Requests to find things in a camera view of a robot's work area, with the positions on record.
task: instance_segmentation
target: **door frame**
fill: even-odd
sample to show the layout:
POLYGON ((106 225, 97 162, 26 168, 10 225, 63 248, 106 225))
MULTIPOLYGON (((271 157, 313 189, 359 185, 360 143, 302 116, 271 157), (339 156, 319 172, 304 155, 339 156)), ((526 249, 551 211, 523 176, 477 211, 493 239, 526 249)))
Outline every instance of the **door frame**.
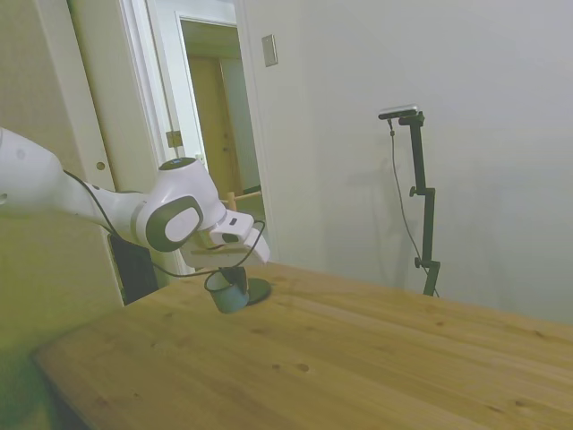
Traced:
MULTIPOLYGON (((154 130, 153 133, 153 146, 156 153, 163 154, 163 159, 172 159, 175 154, 173 150, 167 147, 166 127, 161 121, 161 117, 168 116, 169 109, 167 108, 170 96, 164 91, 164 83, 161 79, 161 72, 159 63, 165 61, 161 59, 161 54, 158 54, 155 45, 161 46, 158 43, 160 35, 154 38, 150 22, 155 20, 155 9, 152 0, 119 0, 121 5, 121 13, 124 18, 124 26, 130 45, 130 51, 133 58, 133 68, 136 74, 136 80, 139 83, 139 90, 141 93, 141 101, 145 109, 146 118, 150 129, 154 130)), ((192 97, 194 107, 194 115, 196 124, 199 123, 197 114, 197 106, 192 91, 191 71, 189 70, 189 62, 186 57, 184 46, 184 36, 181 28, 181 20, 205 22, 215 25, 224 25, 229 27, 237 27, 239 33, 239 44, 241 46, 241 58, 243 62, 244 78, 246 83, 247 98, 249 99, 249 111, 251 114, 252 133, 254 137, 254 147, 257 156, 257 164, 259 167, 259 178, 261 180, 261 191, 263 197, 263 205, 265 210, 265 218, 267 220, 267 230, 269 232, 270 243, 269 247, 272 252, 273 261, 280 261, 280 251, 278 245, 278 234, 274 223, 274 212, 271 204, 270 193, 268 187, 269 183, 269 169, 267 161, 267 152, 265 151, 265 133, 262 122, 261 103, 257 91, 257 82, 254 73, 255 63, 253 61, 253 48, 249 38, 248 17, 244 7, 244 0, 234 0, 236 22, 230 21, 206 21, 200 17, 199 14, 184 13, 175 11, 176 22, 179 32, 179 39, 181 43, 181 55, 184 56, 184 64, 188 79, 188 88, 192 97)))

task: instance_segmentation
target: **open doorway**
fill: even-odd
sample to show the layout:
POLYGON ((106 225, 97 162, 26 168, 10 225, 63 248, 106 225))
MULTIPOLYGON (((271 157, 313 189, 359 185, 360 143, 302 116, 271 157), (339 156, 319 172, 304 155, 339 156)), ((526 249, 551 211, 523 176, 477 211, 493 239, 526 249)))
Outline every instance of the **open doorway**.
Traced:
POLYGON ((237 29, 188 20, 181 20, 181 29, 207 166, 219 198, 230 209, 264 219, 237 29))

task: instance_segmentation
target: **black cable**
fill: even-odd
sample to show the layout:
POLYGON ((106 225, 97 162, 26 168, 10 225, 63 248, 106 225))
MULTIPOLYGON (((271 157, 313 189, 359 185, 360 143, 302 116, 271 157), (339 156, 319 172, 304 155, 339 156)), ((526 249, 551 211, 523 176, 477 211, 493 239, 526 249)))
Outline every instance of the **black cable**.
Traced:
MULTIPOLYGON (((93 193, 93 191, 91 191, 91 189, 88 187, 88 185, 83 182, 81 179, 79 179, 76 175, 74 175, 73 173, 68 172, 67 170, 64 170, 64 173, 66 175, 68 175, 69 177, 71 177, 72 179, 74 179, 75 181, 77 181, 78 183, 80 183, 80 185, 86 189, 86 191, 90 194, 91 199, 94 201, 94 203, 96 203, 96 206, 98 206, 99 211, 101 212, 101 214, 103 215, 104 219, 106 220, 107 225, 109 226, 109 228, 104 227, 110 234, 114 235, 115 237, 117 237, 119 240, 130 244, 131 242, 123 239, 120 234, 117 232, 117 230, 115 229, 115 227, 113 226, 113 224, 111 223, 111 221, 109 220, 109 218, 107 217, 106 211, 104 210, 104 208, 102 207, 101 203, 98 200, 98 197, 96 197, 96 195, 93 193)), ((254 244, 252 244, 251 249, 247 252, 246 256, 237 264, 235 264, 234 266, 231 266, 231 269, 237 268, 239 267, 241 264, 243 264, 244 262, 246 262, 249 257, 251 256, 252 252, 254 251, 254 248, 256 247, 256 245, 259 243, 259 240, 261 240, 261 236, 262 236, 262 232, 264 231, 265 227, 267 227, 267 224, 265 223, 265 221, 261 221, 261 220, 255 220, 254 224, 262 224, 262 228, 259 231, 259 235, 257 236, 257 238, 254 241, 254 244)), ((213 248, 209 248, 209 249, 219 249, 221 246, 214 246, 213 248)), ((198 271, 195 273, 191 273, 189 275, 179 275, 177 273, 172 273, 171 271, 168 271, 167 269, 164 269, 163 267, 161 267, 160 265, 151 262, 151 264, 153 265, 153 267, 155 267, 156 269, 158 269, 159 271, 162 271, 163 273, 165 273, 166 275, 169 276, 173 276, 174 278, 193 278, 196 276, 202 276, 202 275, 210 275, 213 273, 217 273, 218 271, 221 271, 221 269, 217 269, 214 271, 198 271)))
MULTIPOLYGON (((398 180, 398 173, 396 171, 396 145, 394 143, 394 136, 396 135, 396 132, 394 131, 394 127, 392 126, 391 119, 388 120, 388 124, 390 126, 390 137, 392 138, 392 169, 394 170, 394 179, 396 179, 396 188, 398 189, 398 198, 400 199, 400 210, 402 211, 402 219, 404 220, 404 225, 406 226, 406 232, 410 237, 412 245, 414 246, 415 253, 418 256, 418 260, 421 262, 422 256, 420 255, 420 251, 418 250, 418 245, 416 244, 414 237, 412 236, 412 232, 410 231, 410 226, 408 225, 408 221, 406 219, 406 212, 404 211, 404 199, 402 198, 402 189, 400 188, 400 181, 398 180)), ((422 265, 420 265, 420 267, 422 267, 427 277, 428 276, 427 269, 422 265)), ((436 297, 440 298, 440 293, 438 292, 438 289, 434 287, 433 290, 436 293, 436 297)))

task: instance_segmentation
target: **wooden door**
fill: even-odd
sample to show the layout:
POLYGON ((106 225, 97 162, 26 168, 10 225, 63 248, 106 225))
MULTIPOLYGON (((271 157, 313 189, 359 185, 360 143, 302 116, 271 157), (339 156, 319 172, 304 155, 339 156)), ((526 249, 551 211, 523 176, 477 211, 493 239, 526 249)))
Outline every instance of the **wooden door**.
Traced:
POLYGON ((189 66, 209 173, 221 199, 227 198, 230 191, 242 194, 243 186, 219 60, 190 56, 189 66))

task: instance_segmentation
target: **light switch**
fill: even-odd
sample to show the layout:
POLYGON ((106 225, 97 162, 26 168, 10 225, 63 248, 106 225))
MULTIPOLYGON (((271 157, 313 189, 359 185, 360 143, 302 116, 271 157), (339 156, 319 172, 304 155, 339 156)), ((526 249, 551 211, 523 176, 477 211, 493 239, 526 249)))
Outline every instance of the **light switch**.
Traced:
POLYGON ((262 53, 265 56, 265 65, 267 67, 278 64, 277 45, 275 44, 274 34, 269 34, 262 38, 262 53))

